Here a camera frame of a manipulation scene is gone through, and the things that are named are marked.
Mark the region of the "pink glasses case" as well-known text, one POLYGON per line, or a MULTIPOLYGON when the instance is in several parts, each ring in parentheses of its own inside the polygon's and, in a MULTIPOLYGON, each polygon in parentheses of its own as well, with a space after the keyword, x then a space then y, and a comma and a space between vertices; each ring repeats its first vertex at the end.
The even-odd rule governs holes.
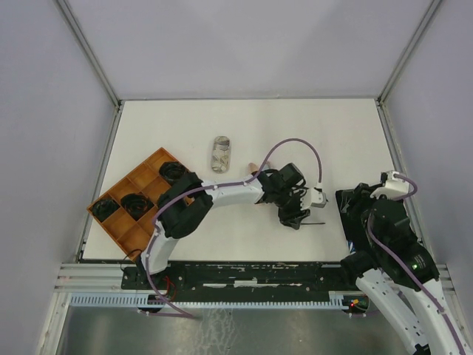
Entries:
POLYGON ((270 162, 267 162, 263 166, 259 166, 255 163, 249 163, 248 164, 248 171, 249 171, 250 174, 254 174, 254 173, 258 172, 260 169, 265 171, 265 170, 269 170, 270 168, 271 168, 270 162))

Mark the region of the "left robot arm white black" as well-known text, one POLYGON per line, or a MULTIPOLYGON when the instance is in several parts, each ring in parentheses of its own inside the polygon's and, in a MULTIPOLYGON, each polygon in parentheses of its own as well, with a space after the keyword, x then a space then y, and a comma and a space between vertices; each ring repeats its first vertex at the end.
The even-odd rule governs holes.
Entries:
POLYGON ((305 185, 304 175, 292 163, 280 170, 263 169, 241 180, 201 180, 194 172, 184 174, 158 199, 154 231, 140 259, 138 280, 147 288, 163 281, 163 271, 178 241, 197 230, 215 208, 237 204, 273 204, 283 226, 299 229, 310 216, 314 189, 305 185))

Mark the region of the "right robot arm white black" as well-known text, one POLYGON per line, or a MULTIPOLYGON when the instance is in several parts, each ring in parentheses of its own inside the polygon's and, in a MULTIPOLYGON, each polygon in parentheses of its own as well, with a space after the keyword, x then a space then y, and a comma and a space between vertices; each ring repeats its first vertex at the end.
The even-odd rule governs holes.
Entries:
POLYGON ((419 242, 404 201, 417 184, 398 172, 380 183, 336 191, 353 252, 341 260, 340 283, 366 295, 409 354, 471 354, 455 322, 432 255, 419 242))

